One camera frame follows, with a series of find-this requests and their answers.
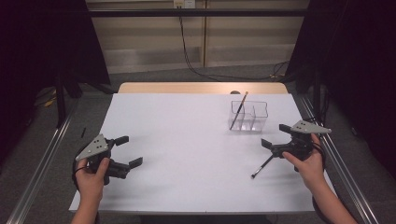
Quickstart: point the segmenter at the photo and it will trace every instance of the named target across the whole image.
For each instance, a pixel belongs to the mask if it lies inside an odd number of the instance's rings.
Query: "wrist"
[[[95,210],[99,207],[100,200],[81,198],[79,201],[79,207],[82,208],[94,208]]]
[[[327,184],[324,176],[320,178],[316,178],[315,181],[311,181],[306,185],[311,192],[328,189],[329,185]]]

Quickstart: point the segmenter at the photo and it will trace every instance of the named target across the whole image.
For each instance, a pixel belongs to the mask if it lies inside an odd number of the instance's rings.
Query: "electrical outlet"
[[[195,0],[184,0],[184,8],[195,8]]]
[[[184,8],[184,0],[174,0],[174,8]]]

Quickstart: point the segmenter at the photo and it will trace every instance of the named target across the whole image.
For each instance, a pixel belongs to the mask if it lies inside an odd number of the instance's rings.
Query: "clear plastic container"
[[[231,101],[229,130],[261,132],[268,118],[267,103],[245,101],[242,106],[241,103],[241,101]]]

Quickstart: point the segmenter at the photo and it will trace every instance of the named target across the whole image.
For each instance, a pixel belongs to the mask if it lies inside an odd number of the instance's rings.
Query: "cable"
[[[79,155],[79,153],[81,153],[82,150],[84,150],[84,148],[85,148],[88,144],[84,145],[84,147],[81,147],[81,148],[77,151],[76,156],[75,156],[74,159],[73,159],[73,165],[72,165],[72,180],[73,180],[73,183],[74,183],[74,185],[76,186],[76,189],[77,189],[77,190],[79,190],[79,189],[78,189],[78,182],[77,182],[77,179],[76,179],[76,172],[79,171],[79,170],[81,170],[81,169],[83,169],[83,168],[89,168],[89,165],[85,165],[84,167],[80,167],[80,168],[76,169],[76,168],[77,168],[77,165],[78,165],[78,163],[77,163],[77,161],[76,161],[76,157]]]
[[[330,94],[329,91],[326,89],[326,92],[324,93],[324,98],[323,98],[323,105],[321,106],[320,109],[320,118],[318,117],[311,117],[311,118],[307,118],[307,119],[303,119],[305,121],[318,121],[319,123],[321,123],[322,126],[326,125],[326,118],[327,118],[327,112],[329,110],[330,107]]]
[[[283,62],[283,63],[277,63],[276,65],[274,65],[274,68],[273,68],[273,77],[276,77],[276,74],[279,72],[279,70],[283,67],[283,65],[285,65],[285,64],[287,64],[287,63],[289,63],[290,61],[285,61],[285,62]]]
[[[73,175],[76,175],[76,173],[77,173],[79,170],[86,169],[86,168],[90,168],[90,166],[79,167],[79,168],[73,173]]]
[[[215,80],[217,82],[221,82],[220,80],[214,78],[214,77],[228,77],[228,78],[238,78],[238,79],[247,79],[247,80],[265,80],[268,78],[272,78],[273,76],[268,76],[268,77],[232,77],[232,76],[223,76],[223,75],[205,75],[202,73],[197,72],[191,65],[190,63],[190,59],[189,59],[189,55],[187,53],[187,49],[186,49],[186,41],[184,39],[184,27],[183,27],[183,19],[181,17],[179,17],[179,23],[180,23],[180,30],[181,30],[181,36],[183,39],[183,51],[184,51],[184,59],[186,61],[187,66],[189,67],[189,69],[195,73],[196,75],[200,76],[200,77],[206,77],[212,80]]]
[[[288,72],[287,76],[282,77],[278,82],[281,83],[288,83],[291,81],[294,81],[298,76],[301,74],[305,74],[309,72],[309,69],[311,69],[311,62],[313,62],[313,59],[311,57],[304,58],[299,64],[300,66],[297,68],[294,68],[292,71]]]
[[[321,145],[316,144],[316,143],[312,143],[312,147],[314,149],[316,149],[318,151],[318,153],[320,154],[321,158],[322,158],[322,167],[323,167],[323,171],[326,168],[326,152],[324,150],[321,149]]]

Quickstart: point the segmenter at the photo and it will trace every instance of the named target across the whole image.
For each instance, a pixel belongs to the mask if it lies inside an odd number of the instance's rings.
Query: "white table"
[[[250,176],[273,144],[290,141],[278,129],[301,119],[289,94],[250,94],[268,104],[262,133],[228,130],[230,94],[115,94],[101,133],[129,135],[114,147],[112,159],[143,164],[126,179],[110,178],[99,211],[130,214],[269,214],[313,211],[311,194],[286,160],[273,159]],[[70,210],[78,208],[76,194]]]

